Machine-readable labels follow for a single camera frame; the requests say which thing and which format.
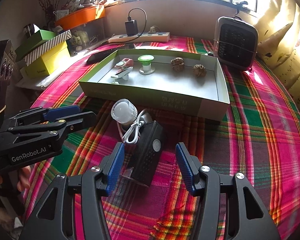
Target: wall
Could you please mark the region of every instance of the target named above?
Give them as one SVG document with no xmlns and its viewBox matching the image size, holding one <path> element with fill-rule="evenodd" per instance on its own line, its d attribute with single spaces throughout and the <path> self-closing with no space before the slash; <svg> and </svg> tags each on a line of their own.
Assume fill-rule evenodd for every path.
<svg viewBox="0 0 300 240">
<path fill-rule="evenodd" d="M 113 5 L 106 8 L 105 31 L 107 36 L 126 33 L 125 22 L 128 12 L 142 8 L 147 13 L 146 31 L 156 25 L 162 32 L 171 35 L 199 37 L 212 41 L 216 21 L 221 16 L 233 17 L 236 10 L 227 6 L 198 0 L 139 0 Z M 145 24 L 142 11 L 134 10 L 130 16 L 137 20 L 141 32 Z M 240 16 L 254 24 L 255 17 L 240 13 Z"/>
<path fill-rule="evenodd" d="M 67 0 L 60 0 L 60 5 Z M 10 39 L 16 49 L 25 39 L 22 29 L 29 23 L 44 26 L 45 15 L 37 0 L 3 0 L 0 4 L 0 41 Z M 11 84 L 7 90 L 5 111 L 11 117 L 20 110 L 29 108 L 31 102 L 25 90 Z"/>
</svg>

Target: remote control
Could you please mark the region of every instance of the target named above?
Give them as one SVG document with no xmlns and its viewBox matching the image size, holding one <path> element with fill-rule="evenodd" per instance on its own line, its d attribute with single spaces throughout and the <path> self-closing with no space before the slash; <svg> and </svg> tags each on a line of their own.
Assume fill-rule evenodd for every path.
<svg viewBox="0 0 300 240">
<path fill-rule="evenodd" d="M 104 60 L 106 57 L 108 57 L 109 55 L 111 55 L 112 53 L 114 53 L 115 51 L 119 50 L 119 49 L 135 49 L 136 46 L 134 44 L 129 44 L 129 45 L 124 45 L 121 47 L 117 47 L 114 49 L 107 49 L 104 51 L 100 51 L 97 53 L 92 54 L 88 60 L 87 60 L 87 64 L 91 65 L 91 64 L 95 64 L 100 62 L 101 60 Z"/>
</svg>

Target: metal screw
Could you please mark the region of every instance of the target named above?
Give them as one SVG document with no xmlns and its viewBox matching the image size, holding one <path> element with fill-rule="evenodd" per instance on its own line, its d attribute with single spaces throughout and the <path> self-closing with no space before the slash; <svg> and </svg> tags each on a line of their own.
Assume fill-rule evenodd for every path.
<svg viewBox="0 0 300 240">
<path fill-rule="evenodd" d="M 62 174 L 62 173 L 60 173 L 60 174 L 58 174 L 57 175 L 57 179 L 64 179 L 66 176 L 65 176 L 65 174 Z"/>
<path fill-rule="evenodd" d="M 204 171 L 204 172 L 208 172 L 208 171 L 210 171 L 210 167 L 208 167 L 208 166 L 202 166 L 201 170 Z"/>
<path fill-rule="evenodd" d="M 244 175 L 243 175 L 241 172 L 238 172 L 235 176 L 236 176 L 238 179 L 244 179 Z"/>
<path fill-rule="evenodd" d="M 93 172 L 99 172 L 101 170 L 101 168 L 99 166 L 94 166 L 94 167 L 91 168 L 91 170 Z"/>
</svg>

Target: black grille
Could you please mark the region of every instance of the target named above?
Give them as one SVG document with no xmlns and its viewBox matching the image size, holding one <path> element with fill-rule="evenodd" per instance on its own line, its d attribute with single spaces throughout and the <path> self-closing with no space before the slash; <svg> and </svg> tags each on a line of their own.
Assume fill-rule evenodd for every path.
<svg viewBox="0 0 300 240">
<path fill-rule="evenodd" d="M 250 66 L 253 52 L 247 50 L 254 51 L 256 44 L 256 37 L 252 32 L 238 26 L 223 24 L 219 41 L 218 55 L 222 60 L 242 67 Z"/>
</svg>

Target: yellow box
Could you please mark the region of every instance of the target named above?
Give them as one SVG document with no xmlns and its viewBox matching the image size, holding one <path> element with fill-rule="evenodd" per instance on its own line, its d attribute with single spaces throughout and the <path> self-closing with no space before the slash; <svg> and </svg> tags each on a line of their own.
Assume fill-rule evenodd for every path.
<svg viewBox="0 0 300 240">
<path fill-rule="evenodd" d="M 29 78 L 49 76 L 70 59 L 67 43 L 64 41 L 53 47 L 29 66 L 24 67 Z"/>
</svg>

